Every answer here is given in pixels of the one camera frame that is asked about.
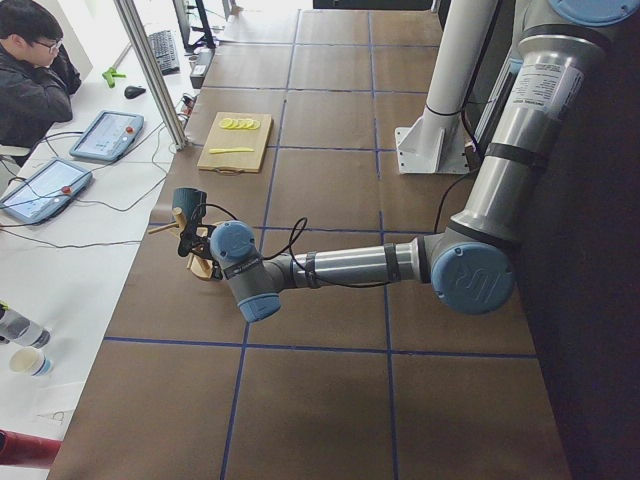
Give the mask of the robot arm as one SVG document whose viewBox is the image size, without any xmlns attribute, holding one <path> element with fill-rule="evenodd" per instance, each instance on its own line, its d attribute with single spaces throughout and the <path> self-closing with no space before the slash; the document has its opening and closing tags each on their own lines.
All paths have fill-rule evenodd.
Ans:
<svg viewBox="0 0 640 480">
<path fill-rule="evenodd" d="M 464 207 L 435 214 L 432 231 L 407 243 L 294 252 L 291 244 L 262 254 L 254 231 L 231 219 L 210 227 L 204 252 L 230 287 L 245 320 L 280 309 L 288 289 L 383 287 L 402 281 L 431 286 L 449 308 L 470 315 L 499 309 L 512 295 L 514 251 L 523 210 L 545 172 L 568 111 L 587 75 L 609 53 L 635 1 L 526 1 L 516 10 L 511 46 L 470 138 L 479 158 L 467 168 L 448 152 L 453 116 L 490 35 L 489 1 L 455 1 L 444 25 L 431 88 L 420 117 L 396 130 L 403 174 L 451 173 L 470 181 Z"/>
</svg>

